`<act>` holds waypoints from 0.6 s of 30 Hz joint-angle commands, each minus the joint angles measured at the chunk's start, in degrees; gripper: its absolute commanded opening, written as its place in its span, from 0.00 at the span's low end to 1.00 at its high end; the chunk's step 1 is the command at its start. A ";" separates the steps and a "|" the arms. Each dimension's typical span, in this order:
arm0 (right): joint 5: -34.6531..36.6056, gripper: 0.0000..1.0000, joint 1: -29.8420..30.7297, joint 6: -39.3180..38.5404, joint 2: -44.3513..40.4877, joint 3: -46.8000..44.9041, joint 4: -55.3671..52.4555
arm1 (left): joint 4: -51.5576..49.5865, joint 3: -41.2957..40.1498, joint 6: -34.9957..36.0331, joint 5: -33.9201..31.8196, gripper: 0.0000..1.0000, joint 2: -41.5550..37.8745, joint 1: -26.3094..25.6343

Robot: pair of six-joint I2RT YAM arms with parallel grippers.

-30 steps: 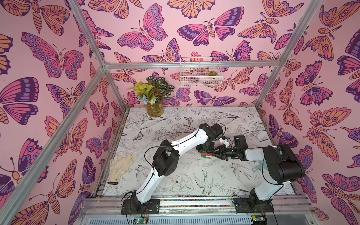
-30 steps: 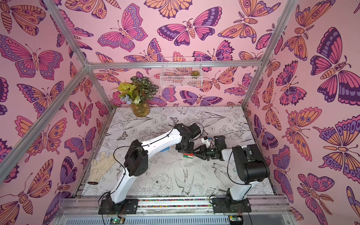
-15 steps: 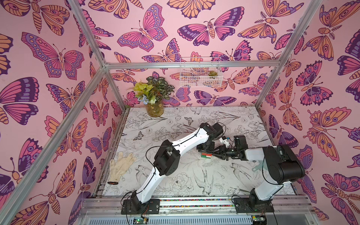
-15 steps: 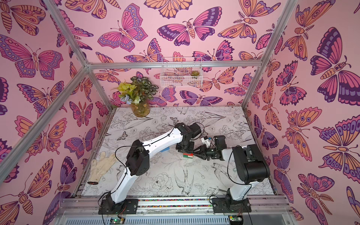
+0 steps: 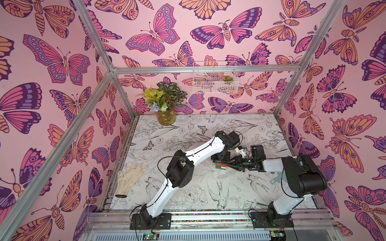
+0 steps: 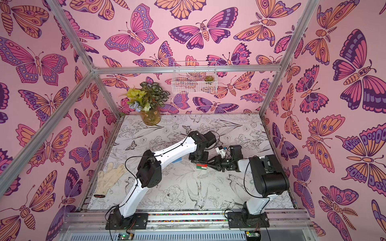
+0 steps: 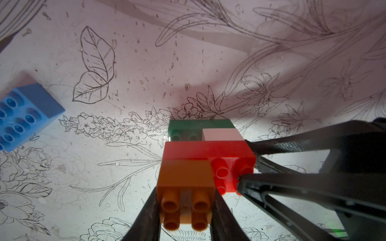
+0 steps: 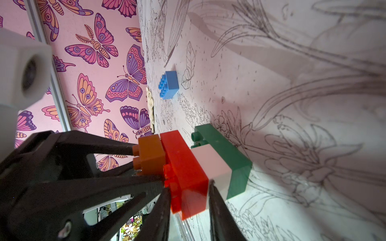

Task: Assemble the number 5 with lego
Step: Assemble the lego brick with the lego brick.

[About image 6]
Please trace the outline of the blue lego brick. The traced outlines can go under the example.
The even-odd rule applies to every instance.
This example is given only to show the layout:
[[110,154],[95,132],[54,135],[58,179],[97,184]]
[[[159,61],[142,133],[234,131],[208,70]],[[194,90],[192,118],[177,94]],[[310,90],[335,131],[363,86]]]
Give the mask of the blue lego brick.
[[180,161],[182,161],[182,158],[178,158],[175,161],[173,161],[172,163],[177,163],[177,162],[180,162]]

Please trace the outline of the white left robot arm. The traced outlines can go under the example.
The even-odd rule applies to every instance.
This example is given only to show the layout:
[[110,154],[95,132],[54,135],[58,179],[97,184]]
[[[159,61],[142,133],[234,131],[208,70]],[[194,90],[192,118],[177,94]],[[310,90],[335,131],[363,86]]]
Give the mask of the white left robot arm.
[[129,228],[134,220],[138,205],[149,189],[162,180],[162,170],[169,164],[186,155],[195,164],[207,164],[209,148],[216,144],[214,132],[201,134],[190,132],[182,141],[160,151],[146,150],[137,167],[135,182],[126,198],[117,206],[110,208],[106,214],[106,230],[122,230]]

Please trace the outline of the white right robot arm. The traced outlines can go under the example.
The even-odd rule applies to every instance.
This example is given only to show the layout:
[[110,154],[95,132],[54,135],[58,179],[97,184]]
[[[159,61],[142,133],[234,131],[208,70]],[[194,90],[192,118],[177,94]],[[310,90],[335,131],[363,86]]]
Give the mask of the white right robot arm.
[[244,157],[240,145],[215,148],[215,156],[209,158],[204,150],[204,164],[219,172],[244,173],[243,188],[249,199],[240,211],[225,211],[229,228],[269,228],[266,214],[268,204],[289,189],[289,181],[275,155]]

